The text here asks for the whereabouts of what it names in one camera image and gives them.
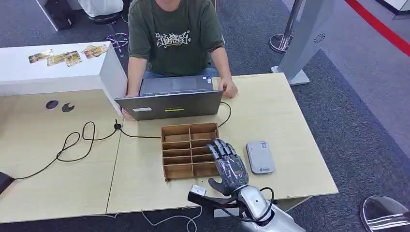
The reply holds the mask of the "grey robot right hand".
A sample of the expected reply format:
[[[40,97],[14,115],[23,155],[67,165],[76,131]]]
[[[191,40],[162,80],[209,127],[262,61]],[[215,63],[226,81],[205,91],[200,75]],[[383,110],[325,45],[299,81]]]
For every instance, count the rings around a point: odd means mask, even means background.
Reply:
[[[216,168],[221,178],[217,182],[209,178],[209,185],[224,196],[230,196],[234,192],[245,187],[249,183],[249,175],[245,165],[236,150],[229,143],[219,138],[213,138],[211,144],[207,144],[211,151]]]

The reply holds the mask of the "person's left hand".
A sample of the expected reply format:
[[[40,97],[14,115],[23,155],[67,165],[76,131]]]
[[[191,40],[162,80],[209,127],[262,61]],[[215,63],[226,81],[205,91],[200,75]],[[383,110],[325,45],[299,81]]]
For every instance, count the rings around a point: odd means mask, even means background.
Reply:
[[[238,89],[233,82],[232,78],[222,78],[219,82],[219,90],[222,90],[222,96],[224,98],[235,98],[238,93]]]

